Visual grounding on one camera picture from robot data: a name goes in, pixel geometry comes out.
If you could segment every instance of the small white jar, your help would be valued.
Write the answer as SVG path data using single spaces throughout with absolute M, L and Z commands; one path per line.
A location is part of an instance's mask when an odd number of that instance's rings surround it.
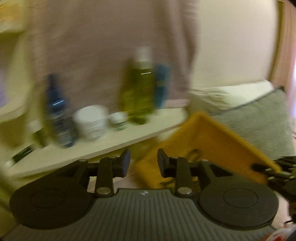
M 101 105 L 90 105 L 79 109 L 73 115 L 79 134 L 88 140 L 96 141 L 107 128 L 107 108 Z
M 109 115 L 110 122 L 114 128 L 121 131 L 125 128 L 126 121 L 128 120 L 128 115 L 126 112 L 116 112 Z

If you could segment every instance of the yellow tray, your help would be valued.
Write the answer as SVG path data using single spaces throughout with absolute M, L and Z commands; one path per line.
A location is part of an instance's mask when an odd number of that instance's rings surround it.
M 183 157 L 191 150 L 199 149 L 199 160 L 208 159 L 263 184 L 267 183 L 267 178 L 251 169 L 253 163 L 266 164 L 276 172 L 281 171 L 281 168 L 262 152 L 203 112 L 191 115 L 176 133 L 135 164 L 137 176 L 149 188 L 173 186 L 171 178 L 164 179 L 160 175 L 157 164 L 159 148 L 163 148 L 168 156 Z

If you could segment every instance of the blue bottle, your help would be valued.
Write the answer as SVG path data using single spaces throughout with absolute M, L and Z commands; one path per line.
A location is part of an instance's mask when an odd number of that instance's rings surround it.
M 154 106 L 162 109 L 167 99 L 167 84 L 170 74 L 170 68 L 164 64 L 155 66 L 155 89 L 154 89 Z
M 71 147 L 74 144 L 73 126 L 70 117 L 66 113 L 66 101 L 62 98 L 57 87 L 57 75 L 49 74 L 47 79 L 49 83 L 47 109 L 56 140 L 63 147 Z

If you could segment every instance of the white shelf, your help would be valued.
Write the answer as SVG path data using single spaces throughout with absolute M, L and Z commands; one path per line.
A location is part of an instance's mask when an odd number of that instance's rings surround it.
M 0 123 L 15 119 L 27 111 L 31 90 L 31 86 L 26 86 L 9 96 L 8 103 L 0 108 Z
M 89 159 L 103 155 L 157 136 L 180 125 L 186 118 L 187 113 L 183 108 L 158 110 L 150 116 L 150 121 L 147 124 L 128 123 L 127 128 L 122 131 L 108 129 L 105 137 L 97 142 L 80 139 L 73 147 L 66 149 L 54 144 L 43 149 L 36 149 L 20 162 L 6 169 L 5 174 L 11 178 L 26 177 L 60 168 L 78 159 Z

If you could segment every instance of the black circular pad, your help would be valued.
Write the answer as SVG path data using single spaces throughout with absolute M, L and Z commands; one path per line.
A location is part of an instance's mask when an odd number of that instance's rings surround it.
M 269 187 L 219 179 L 204 188 L 199 199 L 200 207 L 211 219 L 232 229 L 255 229 L 273 220 L 279 202 Z
M 31 228 L 51 229 L 78 220 L 90 203 L 89 194 L 74 179 L 52 177 L 16 190 L 9 204 L 17 222 Z

